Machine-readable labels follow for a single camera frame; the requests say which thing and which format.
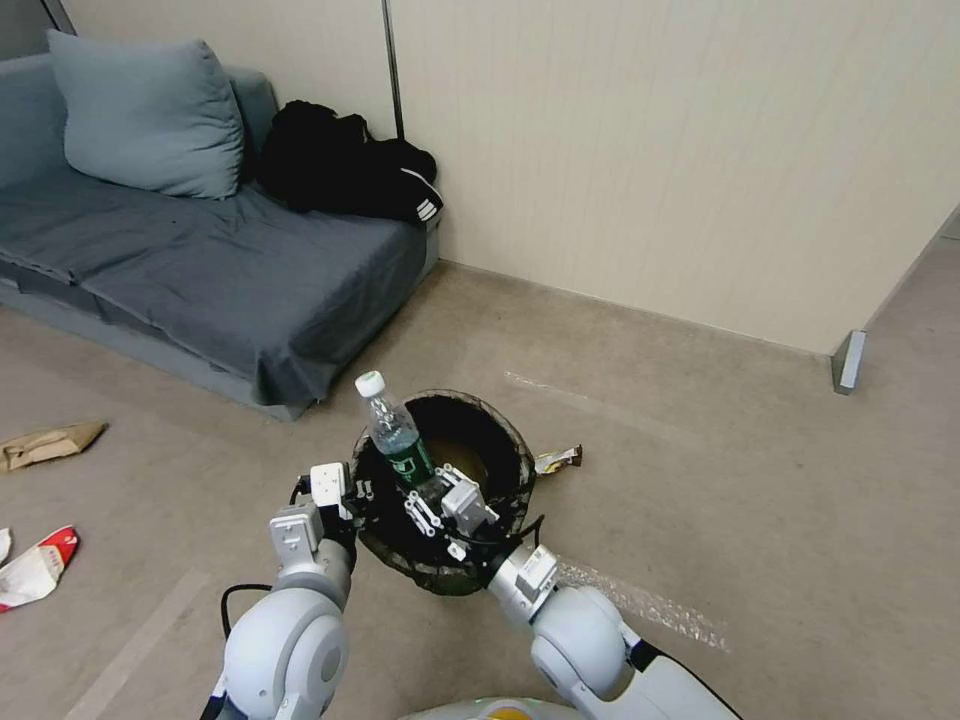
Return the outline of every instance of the black trash can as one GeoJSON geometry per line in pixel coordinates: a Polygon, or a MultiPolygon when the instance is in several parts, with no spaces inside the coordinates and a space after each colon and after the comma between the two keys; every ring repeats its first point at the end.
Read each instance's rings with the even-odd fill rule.
{"type": "MultiPolygon", "coordinates": [[[[478,397],[455,390],[426,390],[405,404],[437,465],[451,463],[480,485],[487,504],[500,515],[495,530],[520,531],[536,472],[520,433],[478,397]]],[[[445,543],[420,534],[403,508],[398,477],[364,432],[351,463],[354,481],[369,481],[374,497],[363,510],[360,540],[386,565],[437,595],[469,595],[483,587],[482,568],[460,563],[445,543]]]]}

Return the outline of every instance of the gray blanket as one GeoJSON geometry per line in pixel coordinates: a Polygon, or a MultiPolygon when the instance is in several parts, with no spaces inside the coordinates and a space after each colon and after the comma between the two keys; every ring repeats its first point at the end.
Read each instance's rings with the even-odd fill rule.
{"type": "Polygon", "coordinates": [[[412,292],[425,238],[391,220],[297,215],[251,187],[171,198],[65,168],[0,191],[0,261],[128,313],[268,405],[326,397],[412,292]]]}

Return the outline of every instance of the brown paper bag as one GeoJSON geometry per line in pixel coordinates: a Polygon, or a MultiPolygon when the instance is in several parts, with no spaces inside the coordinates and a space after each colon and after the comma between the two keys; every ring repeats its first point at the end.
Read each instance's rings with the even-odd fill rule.
{"type": "Polygon", "coordinates": [[[82,453],[106,429],[105,422],[77,423],[7,440],[0,443],[0,473],[82,453]]]}

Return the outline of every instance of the wall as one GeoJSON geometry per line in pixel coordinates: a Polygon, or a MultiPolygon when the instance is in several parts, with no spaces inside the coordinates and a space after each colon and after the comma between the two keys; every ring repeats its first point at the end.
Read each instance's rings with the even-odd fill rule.
{"type": "Polygon", "coordinates": [[[224,63],[262,70],[280,102],[359,112],[395,133],[383,16],[376,0],[63,0],[79,35],[106,40],[201,37],[224,63]]]}
{"type": "Polygon", "coordinates": [[[0,0],[0,60],[46,52],[50,27],[40,0],[0,0]]]}
{"type": "Polygon", "coordinates": [[[960,199],[960,3],[392,7],[452,260],[831,352],[960,199]]]}

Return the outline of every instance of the green bottle label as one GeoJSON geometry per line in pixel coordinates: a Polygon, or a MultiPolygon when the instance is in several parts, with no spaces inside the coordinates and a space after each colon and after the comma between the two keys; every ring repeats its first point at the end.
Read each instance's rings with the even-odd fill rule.
{"type": "Polygon", "coordinates": [[[433,477],[433,463],[423,446],[423,440],[417,440],[406,450],[392,455],[384,455],[394,471],[411,487],[419,485],[433,477]]]}

